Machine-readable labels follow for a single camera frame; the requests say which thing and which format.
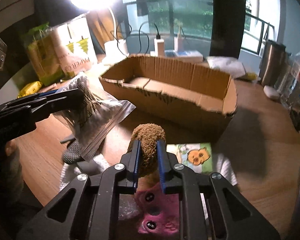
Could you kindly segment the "cartoon tissue pack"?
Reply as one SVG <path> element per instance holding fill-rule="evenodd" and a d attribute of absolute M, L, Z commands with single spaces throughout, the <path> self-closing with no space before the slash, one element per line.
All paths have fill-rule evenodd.
<path fill-rule="evenodd" d="M 168 144 L 166 151 L 177 156 L 178 162 L 196 173 L 208 174 L 213 171 L 212 150 L 209 142 L 196 144 Z"/>

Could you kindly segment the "pink plush monster toy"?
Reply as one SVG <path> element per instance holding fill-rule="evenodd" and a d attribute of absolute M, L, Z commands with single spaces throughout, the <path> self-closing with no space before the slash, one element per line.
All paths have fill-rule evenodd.
<path fill-rule="evenodd" d="M 150 189 L 138 191 L 134 199 L 141 212 L 138 233 L 164 238 L 179 234 L 178 194 L 164 194 L 157 183 Z"/>

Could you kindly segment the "white paper towel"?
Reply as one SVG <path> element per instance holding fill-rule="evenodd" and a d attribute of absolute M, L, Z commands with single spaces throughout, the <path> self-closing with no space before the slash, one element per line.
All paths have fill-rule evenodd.
<path fill-rule="evenodd" d="M 209 160 L 199 166 L 194 166 L 187 161 L 185 154 L 178 153 L 177 158 L 180 163 L 192 168 L 194 172 L 207 174 L 218 172 L 232 185 L 237 184 L 237 179 L 230 160 L 221 153 L 213 154 Z M 89 162 L 83 161 L 82 164 L 83 167 L 80 168 L 78 163 L 64 163 L 60 176 L 59 191 L 62 191 L 62 189 L 64 189 L 66 185 L 68 185 L 79 174 L 85 173 L 89 176 L 93 176 L 101 174 L 110 167 L 109 163 L 101 153 L 94 156 Z M 120 196 L 119 220 L 132 219 L 141 214 L 141 209 L 137 207 L 136 201 L 131 195 Z"/>

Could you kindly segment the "grey dotted sock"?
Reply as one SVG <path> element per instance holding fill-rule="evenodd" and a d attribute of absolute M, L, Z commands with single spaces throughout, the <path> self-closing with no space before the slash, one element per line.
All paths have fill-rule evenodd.
<path fill-rule="evenodd" d="M 64 163 L 72 165 L 83 160 L 80 155 L 80 145 L 73 134 L 62 139 L 60 143 L 66 144 L 66 150 L 62 154 Z"/>

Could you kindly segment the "brown plush bear toy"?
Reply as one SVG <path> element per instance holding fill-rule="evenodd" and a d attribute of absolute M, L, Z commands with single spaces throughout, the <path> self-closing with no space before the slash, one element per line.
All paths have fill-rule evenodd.
<path fill-rule="evenodd" d="M 165 130 L 156 124 L 140 124 L 132 133 L 127 152 L 131 152 L 134 141 L 141 142 L 142 157 L 138 170 L 139 177 L 145 177 L 158 168 L 157 141 L 166 142 Z"/>

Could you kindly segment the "clear zip bag with print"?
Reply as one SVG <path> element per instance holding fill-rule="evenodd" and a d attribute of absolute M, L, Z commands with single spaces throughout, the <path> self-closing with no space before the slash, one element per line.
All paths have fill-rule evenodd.
<path fill-rule="evenodd" d="M 106 135 L 123 121 L 136 106 L 128 100 L 117 100 L 103 88 L 92 90 L 92 85 L 83 72 L 77 74 L 57 92 L 71 89 L 83 92 L 83 101 L 78 109 L 69 109 L 54 113 L 64 126 L 70 128 L 79 145 L 79 155 L 90 161 Z"/>

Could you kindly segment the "small yellow packet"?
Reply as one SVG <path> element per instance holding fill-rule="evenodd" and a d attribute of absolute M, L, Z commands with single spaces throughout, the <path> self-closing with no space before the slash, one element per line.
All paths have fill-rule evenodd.
<path fill-rule="evenodd" d="M 28 83 L 24 88 L 22 88 L 17 96 L 17 98 L 22 98 L 31 94 L 38 93 L 42 88 L 43 83 L 40 81 L 34 81 L 32 83 Z"/>

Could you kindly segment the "green yellow snack bag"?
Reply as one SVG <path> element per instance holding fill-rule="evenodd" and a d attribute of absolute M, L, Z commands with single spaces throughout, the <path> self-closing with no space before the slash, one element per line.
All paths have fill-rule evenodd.
<path fill-rule="evenodd" d="M 21 36 L 29 61 L 44 86 L 71 79 L 61 68 L 51 33 L 49 22 L 46 22 Z"/>

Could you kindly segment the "white paper cup bag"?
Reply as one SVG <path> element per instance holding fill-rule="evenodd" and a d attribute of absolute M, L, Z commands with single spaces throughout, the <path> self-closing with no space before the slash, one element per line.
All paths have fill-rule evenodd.
<path fill-rule="evenodd" d="M 90 70 L 97 64 L 85 14 L 49 28 L 49 34 L 67 79 L 73 78 L 79 72 Z"/>

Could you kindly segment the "open cardboard box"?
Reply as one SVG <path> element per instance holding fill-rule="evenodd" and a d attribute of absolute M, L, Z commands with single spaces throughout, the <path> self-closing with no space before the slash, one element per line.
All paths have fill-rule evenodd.
<path fill-rule="evenodd" d="M 206 63 L 134 55 L 111 66 L 99 80 L 115 98 L 199 132 L 210 142 L 221 137 L 236 112 L 233 78 Z"/>

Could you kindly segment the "brown curtain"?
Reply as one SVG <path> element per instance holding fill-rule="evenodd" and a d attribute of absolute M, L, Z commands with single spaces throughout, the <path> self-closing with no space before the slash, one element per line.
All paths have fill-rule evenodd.
<path fill-rule="evenodd" d="M 117 21 L 113 20 L 109 9 L 86 13 L 90 36 L 96 54 L 105 54 L 105 43 L 114 41 L 114 29 Z"/>

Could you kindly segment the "white power strip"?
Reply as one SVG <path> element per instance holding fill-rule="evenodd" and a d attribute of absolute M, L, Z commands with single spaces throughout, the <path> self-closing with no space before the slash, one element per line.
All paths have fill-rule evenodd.
<path fill-rule="evenodd" d="M 203 55 L 197 50 L 174 51 L 165 50 L 165 56 L 179 59 L 184 62 L 202 63 L 204 61 Z"/>

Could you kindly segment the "folded white napkins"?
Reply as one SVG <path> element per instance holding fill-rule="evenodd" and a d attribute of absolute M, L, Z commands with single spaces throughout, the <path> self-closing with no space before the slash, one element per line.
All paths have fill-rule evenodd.
<path fill-rule="evenodd" d="M 208 56 L 209 67 L 228 73 L 233 79 L 258 80 L 258 75 L 234 57 Z"/>

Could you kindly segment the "white desk lamp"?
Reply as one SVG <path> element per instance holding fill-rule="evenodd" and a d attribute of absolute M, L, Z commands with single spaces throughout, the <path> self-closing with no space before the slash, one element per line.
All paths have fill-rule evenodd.
<path fill-rule="evenodd" d="M 119 47 L 117 20 L 112 6 L 119 0 L 70 0 L 78 9 L 87 11 L 87 21 L 94 36 L 105 52 L 102 63 L 113 65 L 125 59 L 127 53 Z"/>

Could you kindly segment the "white earbuds case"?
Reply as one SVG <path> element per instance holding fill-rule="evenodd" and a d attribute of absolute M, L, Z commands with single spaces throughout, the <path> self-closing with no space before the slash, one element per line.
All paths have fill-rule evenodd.
<path fill-rule="evenodd" d="M 264 86 L 263 87 L 263 92 L 266 95 L 267 98 L 269 98 L 272 101 L 277 101 L 280 99 L 280 94 L 279 92 L 270 86 Z"/>

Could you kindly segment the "clear water bottle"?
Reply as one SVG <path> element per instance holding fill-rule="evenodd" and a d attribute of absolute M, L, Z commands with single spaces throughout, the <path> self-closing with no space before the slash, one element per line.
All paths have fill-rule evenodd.
<path fill-rule="evenodd" d="M 286 109 L 300 112 L 300 52 L 289 59 L 290 70 L 281 94 Z"/>

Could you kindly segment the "stainless steel tumbler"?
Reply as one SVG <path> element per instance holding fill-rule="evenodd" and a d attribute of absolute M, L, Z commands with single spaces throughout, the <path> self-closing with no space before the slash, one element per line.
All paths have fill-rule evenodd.
<path fill-rule="evenodd" d="M 260 63 L 260 84 L 273 87 L 280 75 L 286 58 L 286 46 L 267 40 Z"/>

